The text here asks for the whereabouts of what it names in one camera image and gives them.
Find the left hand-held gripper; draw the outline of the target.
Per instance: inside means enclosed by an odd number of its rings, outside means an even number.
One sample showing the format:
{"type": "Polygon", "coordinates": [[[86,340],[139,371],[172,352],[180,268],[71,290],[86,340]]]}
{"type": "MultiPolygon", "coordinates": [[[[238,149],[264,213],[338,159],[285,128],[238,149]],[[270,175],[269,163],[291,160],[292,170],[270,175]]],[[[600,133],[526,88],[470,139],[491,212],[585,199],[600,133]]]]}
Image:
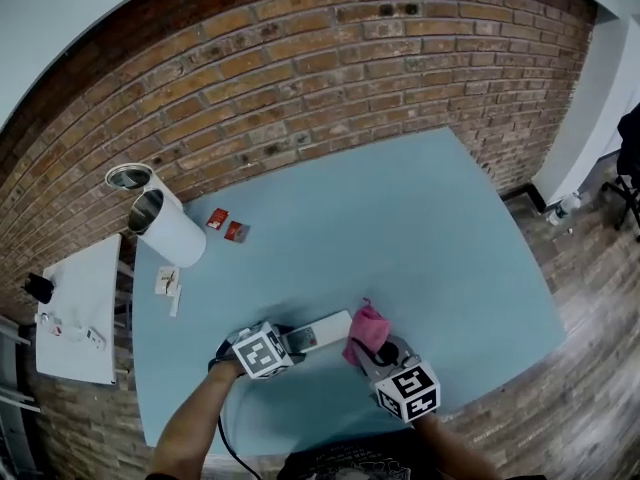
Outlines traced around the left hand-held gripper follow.
{"type": "Polygon", "coordinates": [[[305,353],[290,352],[281,327],[261,321],[229,335],[218,347],[215,361],[237,359],[251,379],[267,379],[302,363],[305,353]]]}

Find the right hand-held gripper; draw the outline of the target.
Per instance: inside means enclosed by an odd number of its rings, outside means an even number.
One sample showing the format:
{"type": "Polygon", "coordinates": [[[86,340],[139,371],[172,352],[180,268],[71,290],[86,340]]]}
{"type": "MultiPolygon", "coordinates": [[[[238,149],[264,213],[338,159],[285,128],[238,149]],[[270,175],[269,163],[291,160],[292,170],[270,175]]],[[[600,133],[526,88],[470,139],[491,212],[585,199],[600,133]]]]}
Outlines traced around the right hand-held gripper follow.
{"type": "Polygon", "coordinates": [[[378,405],[410,423],[441,405],[441,386],[427,361],[405,340],[390,335],[377,353],[355,340],[355,354],[378,405]]]}

